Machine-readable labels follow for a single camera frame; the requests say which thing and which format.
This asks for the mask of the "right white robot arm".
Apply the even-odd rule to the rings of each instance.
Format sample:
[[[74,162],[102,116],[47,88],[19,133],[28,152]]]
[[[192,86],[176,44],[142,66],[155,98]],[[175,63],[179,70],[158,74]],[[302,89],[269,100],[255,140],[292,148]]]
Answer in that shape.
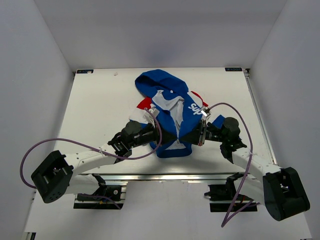
[[[210,185],[205,193],[211,201],[236,200],[240,196],[266,207],[273,219],[282,221],[310,209],[310,202],[298,172],[282,168],[253,154],[240,138],[239,122],[233,117],[219,116],[213,123],[201,121],[181,141],[201,145],[204,141],[220,142],[222,156],[249,176],[235,173],[225,185]]]

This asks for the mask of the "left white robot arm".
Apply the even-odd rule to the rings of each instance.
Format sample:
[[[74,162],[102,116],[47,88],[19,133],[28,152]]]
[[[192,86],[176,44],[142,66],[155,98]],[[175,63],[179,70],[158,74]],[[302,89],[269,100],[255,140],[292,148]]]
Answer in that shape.
[[[84,172],[127,160],[133,148],[152,143],[159,149],[175,140],[174,134],[156,123],[142,126],[137,121],[129,121],[99,148],[88,146],[87,151],[72,154],[52,151],[31,174],[31,180],[46,204],[63,195],[85,191],[99,200],[105,196],[106,187],[97,176],[83,176]]]

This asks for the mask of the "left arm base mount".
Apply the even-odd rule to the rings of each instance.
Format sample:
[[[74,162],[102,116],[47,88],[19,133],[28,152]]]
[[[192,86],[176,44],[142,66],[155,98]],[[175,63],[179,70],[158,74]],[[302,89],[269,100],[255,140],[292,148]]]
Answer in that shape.
[[[107,183],[96,173],[93,173],[91,176],[97,182],[97,189],[91,194],[77,194],[73,208],[84,210],[121,210],[125,201],[125,185],[122,183]]]

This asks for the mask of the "blue white red jacket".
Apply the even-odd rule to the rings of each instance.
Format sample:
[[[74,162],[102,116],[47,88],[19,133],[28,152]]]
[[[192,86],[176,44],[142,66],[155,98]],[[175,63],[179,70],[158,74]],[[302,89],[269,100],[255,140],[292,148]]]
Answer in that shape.
[[[159,114],[156,119],[160,127],[176,134],[180,144],[174,142],[169,147],[161,146],[156,150],[156,155],[159,158],[189,156],[192,144],[181,142],[180,138],[198,125],[202,120],[200,109],[208,104],[199,94],[190,91],[183,80],[161,69],[143,72],[134,83],[144,99],[133,110],[129,120],[137,121],[145,127],[144,109],[157,108]]]

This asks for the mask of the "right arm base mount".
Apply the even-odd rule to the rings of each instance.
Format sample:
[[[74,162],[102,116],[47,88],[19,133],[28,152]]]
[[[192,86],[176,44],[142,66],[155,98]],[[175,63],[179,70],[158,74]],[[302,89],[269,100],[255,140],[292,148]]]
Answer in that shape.
[[[226,213],[230,206],[230,203],[233,200],[234,195],[238,187],[235,187],[234,181],[241,181],[241,178],[244,176],[243,173],[236,173],[227,177],[224,184],[211,184],[208,185],[209,191],[204,193],[204,197],[209,199],[209,206],[211,213]],[[231,208],[231,212],[234,213],[245,204],[247,204],[251,198],[239,194],[235,203]],[[242,212],[257,212],[258,208],[253,202],[250,206],[242,210]]]

